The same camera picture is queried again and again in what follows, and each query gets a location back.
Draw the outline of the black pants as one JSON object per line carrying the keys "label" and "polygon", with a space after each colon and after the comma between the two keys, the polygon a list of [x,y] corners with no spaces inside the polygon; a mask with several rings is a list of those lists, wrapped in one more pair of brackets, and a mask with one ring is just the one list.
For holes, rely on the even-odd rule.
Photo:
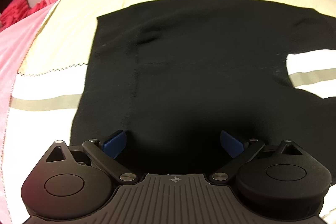
{"label": "black pants", "polygon": [[71,143],[130,130],[156,156],[222,131],[296,141],[335,168],[335,99],[295,89],[290,54],[335,48],[335,19],[258,0],[160,0],[99,16]]}

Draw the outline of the yellow patterned quilt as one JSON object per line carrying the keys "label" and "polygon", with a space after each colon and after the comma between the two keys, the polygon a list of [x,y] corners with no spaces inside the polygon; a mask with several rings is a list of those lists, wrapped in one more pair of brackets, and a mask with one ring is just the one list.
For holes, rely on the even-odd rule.
{"label": "yellow patterned quilt", "polygon": [[[59,0],[17,71],[11,93],[3,161],[1,222],[23,223],[29,214],[21,187],[41,154],[55,140],[70,141],[84,89],[97,18],[155,0]],[[335,16],[332,0],[264,0]]]}

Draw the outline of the pink bed sheet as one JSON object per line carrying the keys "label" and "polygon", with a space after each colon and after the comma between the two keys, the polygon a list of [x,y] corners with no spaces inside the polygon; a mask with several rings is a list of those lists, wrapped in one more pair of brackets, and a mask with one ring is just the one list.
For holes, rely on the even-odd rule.
{"label": "pink bed sheet", "polygon": [[45,0],[47,6],[1,32],[1,161],[5,145],[11,93],[17,71],[43,24],[58,0]]}

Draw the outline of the red clothes pile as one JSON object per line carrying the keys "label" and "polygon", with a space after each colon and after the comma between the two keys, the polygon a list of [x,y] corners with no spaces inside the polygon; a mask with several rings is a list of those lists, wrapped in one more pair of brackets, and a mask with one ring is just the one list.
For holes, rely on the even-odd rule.
{"label": "red clothes pile", "polygon": [[47,3],[44,0],[38,2],[34,7],[30,7],[28,0],[13,0],[1,13],[1,31],[46,6]]}

